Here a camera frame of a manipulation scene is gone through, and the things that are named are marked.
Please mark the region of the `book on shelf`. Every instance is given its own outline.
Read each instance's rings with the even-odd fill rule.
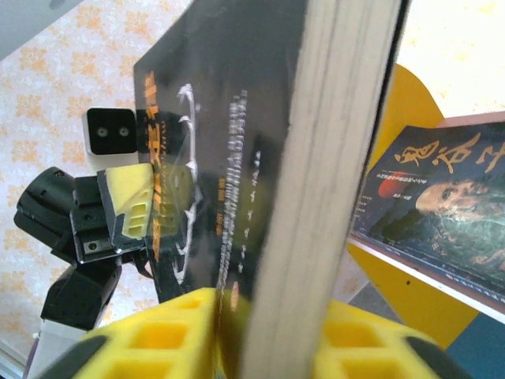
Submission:
[[[505,122],[406,126],[366,178],[351,242],[505,310]]]
[[[215,287],[228,377],[307,377],[408,2],[195,0],[134,67],[159,300]]]

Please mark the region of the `black camera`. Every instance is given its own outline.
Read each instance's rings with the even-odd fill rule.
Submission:
[[[96,156],[137,151],[135,114],[125,108],[90,108],[83,116],[86,150]]]

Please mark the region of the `black book cover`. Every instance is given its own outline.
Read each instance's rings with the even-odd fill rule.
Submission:
[[[505,303],[505,123],[407,126],[368,173],[353,233]]]
[[[146,245],[159,301],[218,289],[231,377],[290,126],[305,7],[196,0],[134,67],[139,156],[155,173]]]

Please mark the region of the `camera lens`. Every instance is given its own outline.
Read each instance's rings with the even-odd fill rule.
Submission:
[[[129,135],[129,130],[126,127],[119,128],[119,135],[122,137],[127,137]]]
[[[96,133],[99,135],[99,137],[106,137],[109,132],[102,126],[96,130]]]

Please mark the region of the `floral patterned wallpaper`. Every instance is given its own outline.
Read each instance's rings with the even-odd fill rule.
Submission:
[[[0,345],[28,355],[48,287],[66,264],[13,224],[28,183],[57,165],[90,174],[82,112],[133,108],[133,63],[190,0],[84,0],[0,62]],[[425,82],[445,115],[505,108],[505,4],[485,0],[413,0],[398,61]],[[345,257],[335,296],[365,283]],[[156,304],[152,282],[124,267],[104,323]]]

